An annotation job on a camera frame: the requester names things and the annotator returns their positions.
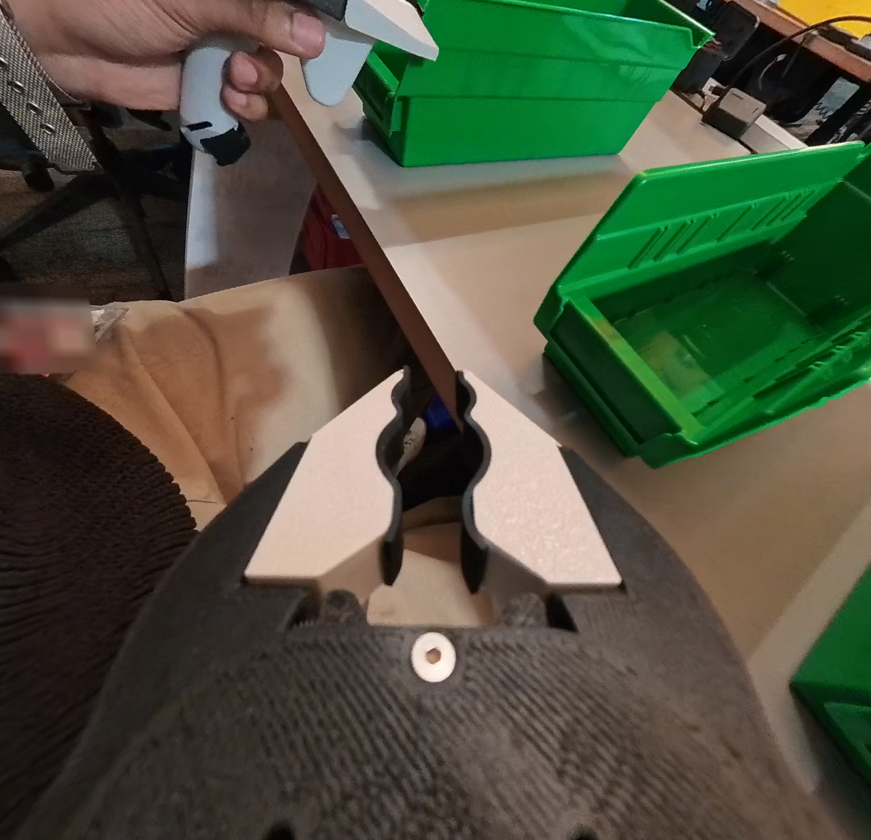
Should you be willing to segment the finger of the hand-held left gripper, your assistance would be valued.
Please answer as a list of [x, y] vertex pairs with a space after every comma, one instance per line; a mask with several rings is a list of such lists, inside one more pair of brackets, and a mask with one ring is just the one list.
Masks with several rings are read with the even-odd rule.
[[376, 43], [435, 61], [439, 47], [423, 23], [416, 0], [309, 0], [321, 13], [321, 54], [302, 65], [311, 98], [334, 106], [343, 100]]

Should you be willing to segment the person's left hand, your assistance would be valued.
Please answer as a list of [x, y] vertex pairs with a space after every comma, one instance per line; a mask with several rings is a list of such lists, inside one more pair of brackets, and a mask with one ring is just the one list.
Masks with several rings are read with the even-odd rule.
[[280, 54], [321, 55], [317, 16], [287, 0], [5, 0], [51, 79], [71, 97], [141, 111], [177, 110], [181, 60], [200, 40], [255, 41], [225, 64], [222, 103], [241, 120], [269, 116]]

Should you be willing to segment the black power adapter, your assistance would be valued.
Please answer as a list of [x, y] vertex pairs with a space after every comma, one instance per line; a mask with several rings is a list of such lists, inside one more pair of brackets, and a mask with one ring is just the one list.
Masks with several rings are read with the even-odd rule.
[[767, 104], [740, 89], [730, 87], [702, 114], [702, 123], [719, 133], [741, 140], [766, 112]]

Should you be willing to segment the person's dark sweater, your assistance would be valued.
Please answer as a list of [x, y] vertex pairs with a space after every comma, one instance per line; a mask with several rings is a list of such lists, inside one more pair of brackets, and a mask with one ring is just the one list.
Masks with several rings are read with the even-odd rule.
[[2, 376], [2, 838], [62, 770], [196, 532], [179, 486], [119, 422], [48, 378]]

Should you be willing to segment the grey desk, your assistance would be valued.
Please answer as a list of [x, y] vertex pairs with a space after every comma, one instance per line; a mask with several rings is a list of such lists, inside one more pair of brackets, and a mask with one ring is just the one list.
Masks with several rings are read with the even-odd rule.
[[668, 95], [618, 156], [405, 169], [365, 132], [353, 94], [318, 105], [299, 62], [282, 60], [275, 110], [446, 404], [453, 370], [470, 369], [660, 532], [744, 655], [793, 774], [869, 838], [869, 789], [788, 688], [869, 565], [869, 388], [653, 470], [623, 457], [543, 360], [532, 321], [636, 172], [745, 148]]

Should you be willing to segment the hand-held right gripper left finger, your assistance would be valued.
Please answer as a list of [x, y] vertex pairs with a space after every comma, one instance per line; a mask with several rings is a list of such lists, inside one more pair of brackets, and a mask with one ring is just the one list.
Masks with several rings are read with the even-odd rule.
[[403, 561], [401, 488], [410, 370], [402, 368], [315, 432], [245, 568], [247, 583], [367, 599]]

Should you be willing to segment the grey desk side panel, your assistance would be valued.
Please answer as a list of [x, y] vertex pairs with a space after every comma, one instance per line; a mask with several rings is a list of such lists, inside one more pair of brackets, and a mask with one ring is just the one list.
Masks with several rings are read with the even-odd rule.
[[289, 273], [315, 178], [279, 120], [246, 127], [251, 146], [220, 167], [192, 156], [185, 240], [185, 298]]

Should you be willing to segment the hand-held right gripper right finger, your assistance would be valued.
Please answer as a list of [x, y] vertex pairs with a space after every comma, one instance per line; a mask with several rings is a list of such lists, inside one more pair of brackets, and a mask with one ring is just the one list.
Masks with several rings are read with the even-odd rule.
[[456, 375], [472, 474], [460, 561], [494, 602], [620, 588], [621, 574], [570, 469], [577, 456], [470, 371]]

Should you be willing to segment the long wooden workbench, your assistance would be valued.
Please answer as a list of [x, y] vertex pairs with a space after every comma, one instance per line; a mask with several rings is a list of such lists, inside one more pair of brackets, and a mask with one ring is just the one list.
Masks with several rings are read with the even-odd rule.
[[[799, 30], [807, 30], [808, 27], [799, 20], [788, 15], [778, 7], [769, 4], [765, 0], [720, 0], [725, 3], [735, 2], [745, 10], [758, 18], [761, 25], [776, 33], [780, 37], [791, 36]], [[806, 35], [805, 47], [817, 57], [832, 64], [837, 69], [845, 72], [853, 80], [860, 84], [868, 84], [870, 81], [870, 62], [857, 54], [847, 50], [840, 44], [829, 40], [817, 32]]]

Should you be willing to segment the person's beige trousers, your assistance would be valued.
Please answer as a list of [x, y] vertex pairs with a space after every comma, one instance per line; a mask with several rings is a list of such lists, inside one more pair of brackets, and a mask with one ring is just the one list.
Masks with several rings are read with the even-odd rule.
[[499, 625], [471, 594], [459, 562], [461, 503], [445, 501], [407, 531], [403, 556], [376, 598], [376, 632], [362, 600], [333, 604], [295, 585], [254, 585], [244, 572], [312, 435], [396, 371], [407, 344], [361, 268], [290, 275], [183, 302], [128, 308], [72, 389], [136, 436], [165, 466], [196, 534], [141, 606], [122, 646], [178, 646], [183, 657], [252, 657], [268, 648], [339, 644], [398, 648], [425, 632], [468, 658]]

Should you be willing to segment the grey studded wrist cuff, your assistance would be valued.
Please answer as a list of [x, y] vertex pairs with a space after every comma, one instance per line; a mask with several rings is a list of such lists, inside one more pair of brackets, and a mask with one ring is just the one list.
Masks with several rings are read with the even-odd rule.
[[1, 103], [51, 167], [65, 173], [98, 168], [90, 142], [56, 94], [6, 0], [1, 0]]

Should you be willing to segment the red storage box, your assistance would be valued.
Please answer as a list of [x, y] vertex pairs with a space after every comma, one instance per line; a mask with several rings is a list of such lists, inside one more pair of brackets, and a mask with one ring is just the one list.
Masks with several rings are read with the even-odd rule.
[[308, 269], [312, 271], [363, 265], [346, 227], [320, 186], [314, 188], [303, 215], [299, 246]]

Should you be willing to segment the person's white shoe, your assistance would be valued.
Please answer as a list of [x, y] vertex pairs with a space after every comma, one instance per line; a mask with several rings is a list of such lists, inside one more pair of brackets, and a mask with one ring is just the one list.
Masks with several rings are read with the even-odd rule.
[[416, 418], [408, 428], [401, 446], [401, 456], [396, 464], [398, 475], [422, 451], [428, 434], [428, 426], [423, 417]]

